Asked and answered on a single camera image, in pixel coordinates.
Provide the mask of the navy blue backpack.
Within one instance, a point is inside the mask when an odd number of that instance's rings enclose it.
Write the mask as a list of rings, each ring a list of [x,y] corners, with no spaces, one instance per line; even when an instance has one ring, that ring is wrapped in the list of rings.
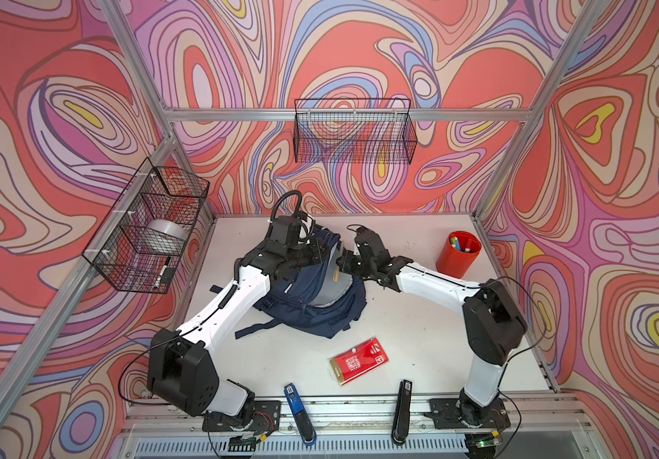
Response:
[[[202,342],[217,346],[252,308],[271,320],[236,331],[237,339],[278,325],[331,339],[359,319],[366,305],[363,281],[346,273],[341,273],[338,282],[333,281],[341,236],[321,226],[309,226],[312,235],[329,246],[329,258],[321,265],[302,269],[291,280],[280,281],[270,281],[255,268],[241,268],[238,259],[234,279],[193,319],[196,331],[203,335]]]

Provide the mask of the red packet with white label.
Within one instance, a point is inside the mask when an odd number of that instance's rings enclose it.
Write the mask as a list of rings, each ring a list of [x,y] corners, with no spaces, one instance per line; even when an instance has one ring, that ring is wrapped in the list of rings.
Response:
[[[346,386],[388,362],[389,357],[376,337],[365,340],[329,360],[333,375],[341,386]]]

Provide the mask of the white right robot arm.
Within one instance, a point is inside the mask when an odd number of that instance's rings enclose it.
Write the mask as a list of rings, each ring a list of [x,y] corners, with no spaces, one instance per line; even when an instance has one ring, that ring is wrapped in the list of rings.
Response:
[[[355,233],[354,248],[345,249],[337,261],[342,273],[461,315],[473,361],[458,407],[479,414],[490,409],[501,395],[511,353],[528,332],[505,285],[499,279],[476,283],[427,269],[407,256],[392,256],[375,231],[357,224],[349,228]]]

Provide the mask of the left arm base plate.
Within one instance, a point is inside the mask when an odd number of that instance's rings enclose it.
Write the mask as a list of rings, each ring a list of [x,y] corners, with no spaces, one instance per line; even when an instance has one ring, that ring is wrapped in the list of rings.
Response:
[[[282,403],[268,399],[252,402],[237,416],[209,412],[203,419],[204,432],[268,434],[280,428]]]

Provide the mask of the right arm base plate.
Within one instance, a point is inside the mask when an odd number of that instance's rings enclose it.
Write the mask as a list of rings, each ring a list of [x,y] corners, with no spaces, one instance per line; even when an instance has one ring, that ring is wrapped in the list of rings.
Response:
[[[495,398],[487,407],[458,398],[431,399],[429,405],[430,410],[424,416],[431,419],[438,430],[506,430],[511,427],[500,398]]]

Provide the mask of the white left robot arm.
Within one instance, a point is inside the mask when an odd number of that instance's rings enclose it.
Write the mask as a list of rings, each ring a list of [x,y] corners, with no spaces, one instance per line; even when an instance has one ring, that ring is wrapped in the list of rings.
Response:
[[[162,329],[149,349],[147,389],[190,416],[251,413],[252,392],[219,376],[213,357],[253,305],[280,281],[330,257],[306,212],[273,216],[265,238],[235,260],[230,283],[176,330]]]

